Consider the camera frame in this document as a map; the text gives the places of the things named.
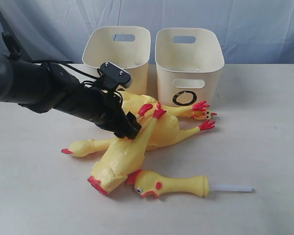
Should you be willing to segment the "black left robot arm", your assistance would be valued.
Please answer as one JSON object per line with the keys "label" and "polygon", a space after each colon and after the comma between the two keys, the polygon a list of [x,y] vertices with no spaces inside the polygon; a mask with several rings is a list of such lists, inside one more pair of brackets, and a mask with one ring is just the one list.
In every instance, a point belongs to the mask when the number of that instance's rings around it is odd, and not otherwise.
{"label": "black left robot arm", "polygon": [[0,102],[17,103],[36,113],[51,109],[94,123],[118,138],[134,139],[141,125],[122,108],[118,86],[128,88],[131,76],[111,62],[99,68],[99,77],[80,82],[65,64],[40,65],[0,55]]}

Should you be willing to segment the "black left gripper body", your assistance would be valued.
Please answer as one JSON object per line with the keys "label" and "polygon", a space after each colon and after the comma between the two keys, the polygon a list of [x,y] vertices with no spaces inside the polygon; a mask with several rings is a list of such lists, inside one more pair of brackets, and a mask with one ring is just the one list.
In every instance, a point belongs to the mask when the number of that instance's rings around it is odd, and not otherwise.
{"label": "black left gripper body", "polygon": [[94,84],[83,83],[83,119],[104,130],[120,133],[122,124],[126,123],[121,98],[111,91],[105,93]]}

